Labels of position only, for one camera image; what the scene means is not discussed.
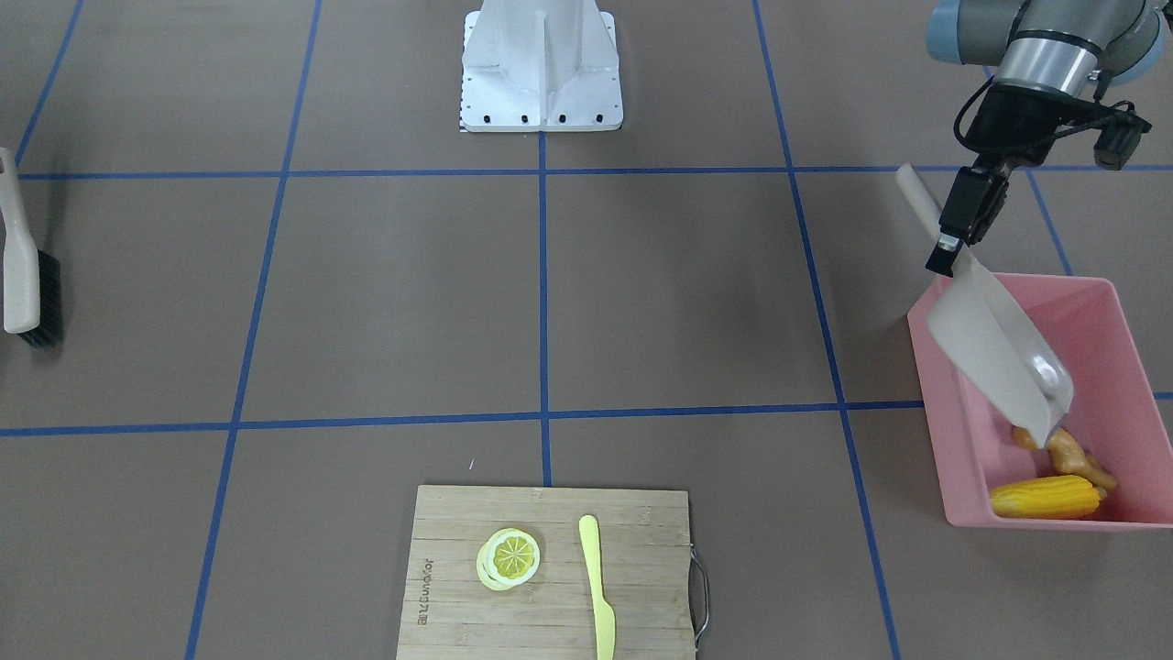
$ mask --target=lime slice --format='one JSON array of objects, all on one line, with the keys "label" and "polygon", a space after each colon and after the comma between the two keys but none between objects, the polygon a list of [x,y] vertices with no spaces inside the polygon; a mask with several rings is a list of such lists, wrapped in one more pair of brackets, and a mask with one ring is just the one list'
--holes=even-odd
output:
[{"label": "lime slice", "polygon": [[504,591],[534,577],[541,560],[537,540],[508,528],[493,535],[476,553],[476,576],[488,588]]}]

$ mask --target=yellow knife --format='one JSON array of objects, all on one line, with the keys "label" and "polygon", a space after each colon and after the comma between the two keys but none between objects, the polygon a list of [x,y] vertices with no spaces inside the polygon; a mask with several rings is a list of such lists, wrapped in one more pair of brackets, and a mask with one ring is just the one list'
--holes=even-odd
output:
[{"label": "yellow knife", "polygon": [[578,539],[583,543],[590,599],[595,610],[595,652],[597,660],[615,658],[615,610],[603,598],[603,558],[598,546],[598,520],[594,516],[578,519]]}]

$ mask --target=white plastic scoop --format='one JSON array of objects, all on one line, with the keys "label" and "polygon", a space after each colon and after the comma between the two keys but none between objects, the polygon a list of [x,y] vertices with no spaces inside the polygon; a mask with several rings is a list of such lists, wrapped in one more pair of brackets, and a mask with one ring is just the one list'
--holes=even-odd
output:
[{"label": "white plastic scoop", "polygon": [[[900,166],[896,183],[936,239],[941,206],[913,165]],[[1018,301],[964,244],[927,324],[954,366],[1043,449],[1071,409],[1071,375]]]}]

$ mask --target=robotic arm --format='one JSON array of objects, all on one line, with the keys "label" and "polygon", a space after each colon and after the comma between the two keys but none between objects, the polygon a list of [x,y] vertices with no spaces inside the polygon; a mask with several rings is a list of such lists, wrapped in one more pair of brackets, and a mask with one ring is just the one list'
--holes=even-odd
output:
[{"label": "robotic arm", "polygon": [[[925,267],[952,274],[962,244],[985,236],[1016,166],[1043,164],[1056,140],[1099,130],[1096,164],[1124,166],[1152,124],[1128,101],[1100,103],[1160,57],[1173,0],[942,0],[929,20],[929,53],[954,63],[997,66],[962,107],[954,135],[977,154],[957,171]],[[1096,83],[1093,101],[1079,95]],[[982,94],[969,129],[965,111]]]}]

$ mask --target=knife handle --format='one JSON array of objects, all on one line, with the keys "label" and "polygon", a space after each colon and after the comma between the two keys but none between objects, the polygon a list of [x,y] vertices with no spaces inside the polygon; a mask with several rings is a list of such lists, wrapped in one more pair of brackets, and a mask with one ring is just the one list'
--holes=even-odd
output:
[{"label": "knife handle", "polygon": [[578,539],[583,544],[590,596],[592,599],[603,600],[603,558],[599,552],[598,520],[594,516],[586,515],[578,519]]}]

